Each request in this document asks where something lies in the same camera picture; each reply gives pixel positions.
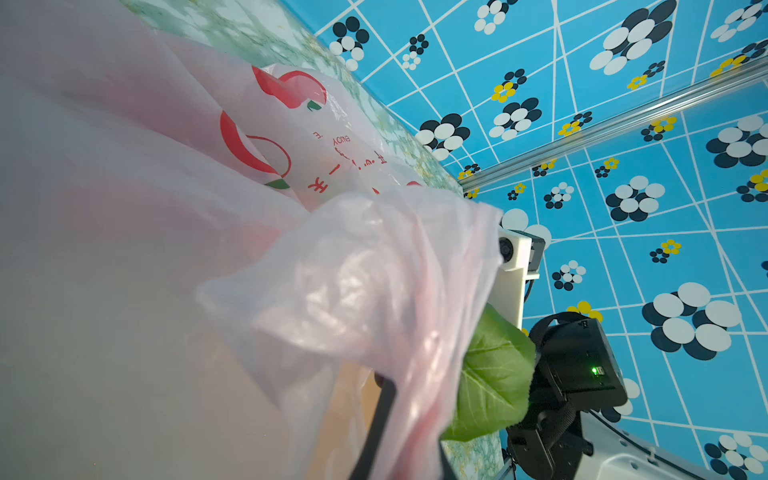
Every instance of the green leaf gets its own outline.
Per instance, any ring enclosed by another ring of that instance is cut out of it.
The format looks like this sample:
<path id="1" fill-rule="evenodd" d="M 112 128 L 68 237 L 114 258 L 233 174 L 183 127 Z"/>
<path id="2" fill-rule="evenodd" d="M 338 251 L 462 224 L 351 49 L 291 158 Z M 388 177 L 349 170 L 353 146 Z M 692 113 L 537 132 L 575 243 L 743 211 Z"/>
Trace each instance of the green leaf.
<path id="1" fill-rule="evenodd" d="M 271 182 L 265 185 L 267 185 L 268 187 L 276 188 L 277 190 L 285 190 L 287 188 L 290 188 L 288 186 L 288 183 L 282 178 L 278 178 L 277 180 L 272 180 Z"/>
<path id="2" fill-rule="evenodd" d="M 453 421 L 443 440 L 468 442 L 520 422 L 535 367 L 531 340 L 486 305 L 464 355 Z"/>

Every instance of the yellow flower pattern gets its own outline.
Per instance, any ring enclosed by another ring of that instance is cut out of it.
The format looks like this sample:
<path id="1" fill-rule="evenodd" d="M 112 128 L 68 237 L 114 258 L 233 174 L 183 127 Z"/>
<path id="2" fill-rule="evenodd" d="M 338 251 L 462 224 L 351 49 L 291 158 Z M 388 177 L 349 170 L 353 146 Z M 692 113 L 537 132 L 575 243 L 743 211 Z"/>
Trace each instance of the yellow flower pattern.
<path id="1" fill-rule="evenodd" d="M 496 85 L 493 89 L 493 95 L 491 100 L 497 101 L 500 104 L 505 103 L 510 98 L 514 97 L 517 91 L 513 88 L 515 84 L 508 82 L 504 85 Z"/>
<path id="2" fill-rule="evenodd" d="M 620 162 L 618 160 L 616 160 L 615 158 L 611 157 L 608 160 L 606 160 L 605 162 L 603 162 L 603 165 L 605 165 L 605 167 L 608 170 L 616 170 L 617 168 L 619 168 L 619 163 Z"/>
<path id="3" fill-rule="evenodd" d="M 755 184 L 754 189 L 759 192 L 767 192 L 768 191 L 768 170 L 763 170 L 760 172 L 760 175 L 753 175 L 750 177 L 750 182 Z"/>
<path id="4" fill-rule="evenodd" d="M 677 255 L 678 253 L 680 253 L 680 249 L 683 248 L 683 246 L 677 243 L 676 241 L 670 239 L 662 243 L 661 248 L 664 249 L 664 253 L 667 253 L 667 254 L 671 253 L 673 255 Z"/>
<path id="5" fill-rule="evenodd" d="M 650 125 L 651 127 L 653 127 L 654 132 L 660 134 L 663 131 L 674 130 L 674 125 L 676 123 L 677 123 L 676 117 L 664 117 L 661 120 L 652 121 Z"/>
<path id="6" fill-rule="evenodd" d="M 629 88 L 630 90 L 637 90 L 638 88 L 645 85 L 646 83 L 648 83 L 648 75 L 644 74 L 639 77 L 633 78 L 632 82 L 629 85 L 627 85 L 627 88 Z"/>
<path id="7" fill-rule="evenodd" d="M 569 306 L 567 310 L 568 312 L 579 312 L 581 315 L 597 319 L 600 323 L 603 323 L 603 314 L 593 310 L 589 302 L 579 302 L 577 306 Z"/>
<path id="8" fill-rule="evenodd" d="M 575 134 L 581 130 L 580 122 L 578 120 L 563 124 L 563 128 L 558 132 L 561 137 L 567 137 L 568 135 Z"/>
<path id="9" fill-rule="evenodd" d="M 741 66 L 742 63 L 746 60 L 746 55 L 741 54 L 735 58 L 728 58 L 726 61 L 720 64 L 720 67 L 718 67 L 715 71 L 710 73 L 710 77 L 716 77 L 719 74 L 722 74 L 726 71 L 729 71 L 733 68 Z"/>

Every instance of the blue patterned wall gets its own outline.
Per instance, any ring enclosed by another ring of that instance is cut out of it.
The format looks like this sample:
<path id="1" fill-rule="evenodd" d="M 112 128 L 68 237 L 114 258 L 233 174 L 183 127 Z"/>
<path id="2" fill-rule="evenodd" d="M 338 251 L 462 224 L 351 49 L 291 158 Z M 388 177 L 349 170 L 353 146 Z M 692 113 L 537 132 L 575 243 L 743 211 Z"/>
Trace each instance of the blue patterned wall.
<path id="1" fill-rule="evenodd" d="M 631 398 L 606 419 L 753 478 L 768 461 L 768 83 L 654 123 L 673 128 L 469 196 L 551 238 L 524 327 L 569 309 L 602 320 Z"/>
<path id="2" fill-rule="evenodd" d="M 454 176 L 753 60 L 768 44 L 768 0 L 285 3 Z"/>
<path id="3" fill-rule="evenodd" d="M 286 3 L 458 178 L 768 45 L 768 0 Z M 549 240 L 526 328 L 602 319 L 631 397 L 605 418 L 736 480 L 768 462 L 764 122 L 757 84 L 466 194 Z"/>

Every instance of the translucent plastic bag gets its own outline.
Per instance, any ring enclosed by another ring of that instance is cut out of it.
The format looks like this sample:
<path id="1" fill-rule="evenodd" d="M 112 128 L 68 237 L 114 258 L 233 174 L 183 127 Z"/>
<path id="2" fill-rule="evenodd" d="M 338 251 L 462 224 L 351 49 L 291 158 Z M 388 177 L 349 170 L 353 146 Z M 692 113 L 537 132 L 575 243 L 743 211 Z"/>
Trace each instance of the translucent plastic bag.
<path id="1" fill-rule="evenodd" d="M 498 211 L 439 190 L 342 195 L 286 233 L 253 266 L 204 285 L 200 298 L 259 381 L 253 342 L 268 334 L 302 351 L 370 366 L 398 396 L 373 478 L 438 478 L 464 352 L 500 264 Z M 324 365 L 307 356 L 308 376 Z M 277 404 L 295 428 L 324 406 L 314 386 L 276 371 Z"/>
<path id="2" fill-rule="evenodd" d="M 166 40 L 113 2 L 0 5 L 0 477 L 301 478 L 315 462 L 342 478 L 359 409 L 346 443 L 313 451 L 365 367 L 399 388 L 373 477 L 437 478 L 501 212 L 401 186 L 407 170 L 380 170 L 395 158 L 347 165 L 335 192 L 283 187 L 277 151 L 238 127 L 233 151 L 223 113 L 288 128 L 324 110 L 263 91 L 224 107 L 240 77 L 205 85 Z M 344 108 L 325 111 L 352 139 Z M 338 145 L 303 142 L 296 173 L 328 173 Z"/>

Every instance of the red apple print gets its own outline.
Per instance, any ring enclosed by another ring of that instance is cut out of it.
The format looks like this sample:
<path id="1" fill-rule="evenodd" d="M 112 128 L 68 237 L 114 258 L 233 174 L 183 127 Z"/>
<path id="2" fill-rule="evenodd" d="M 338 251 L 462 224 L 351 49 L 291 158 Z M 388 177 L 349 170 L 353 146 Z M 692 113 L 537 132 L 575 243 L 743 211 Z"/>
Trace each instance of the red apple print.
<path id="1" fill-rule="evenodd" d="M 277 98 L 288 108 L 298 108 L 305 100 L 315 102 L 310 110 L 319 110 L 317 103 L 325 105 L 328 101 L 326 88 L 312 75 L 303 71 L 289 71 L 280 78 L 275 78 L 260 68 L 253 67 L 253 74 L 261 90 Z"/>
<path id="2" fill-rule="evenodd" d="M 237 160 L 258 171 L 266 172 L 268 174 L 277 174 L 274 168 L 256 158 L 248 151 L 245 145 L 243 145 L 243 139 L 240 138 L 240 133 L 237 131 L 237 125 L 235 125 L 235 122 L 232 121 L 229 115 L 227 115 L 226 111 L 221 112 L 220 128 L 221 137 L 224 139 L 224 143 Z"/>

